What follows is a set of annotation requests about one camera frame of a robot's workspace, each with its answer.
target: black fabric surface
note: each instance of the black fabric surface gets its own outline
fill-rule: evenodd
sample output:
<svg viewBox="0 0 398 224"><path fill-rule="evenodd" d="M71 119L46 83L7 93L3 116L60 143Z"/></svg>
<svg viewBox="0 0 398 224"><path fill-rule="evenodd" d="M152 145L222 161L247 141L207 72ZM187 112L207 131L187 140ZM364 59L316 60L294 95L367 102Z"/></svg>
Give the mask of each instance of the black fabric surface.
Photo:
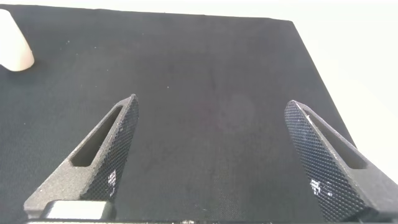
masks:
<svg viewBox="0 0 398 224"><path fill-rule="evenodd" d="M289 100L349 134L289 21L0 6L36 63L0 68L0 217L119 100L140 120L119 219L323 219L284 122Z"/></svg>

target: white cylinder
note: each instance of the white cylinder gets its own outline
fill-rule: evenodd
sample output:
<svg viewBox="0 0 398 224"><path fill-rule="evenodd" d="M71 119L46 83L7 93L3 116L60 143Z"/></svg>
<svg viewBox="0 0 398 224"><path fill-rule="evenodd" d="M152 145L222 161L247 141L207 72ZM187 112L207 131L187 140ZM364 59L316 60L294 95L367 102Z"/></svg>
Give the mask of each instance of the white cylinder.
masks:
<svg viewBox="0 0 398 224"><path fill-rule="evenodd" d="M11 14L0 9L0 64L18 72L30 68L35 59Z"/></svg>

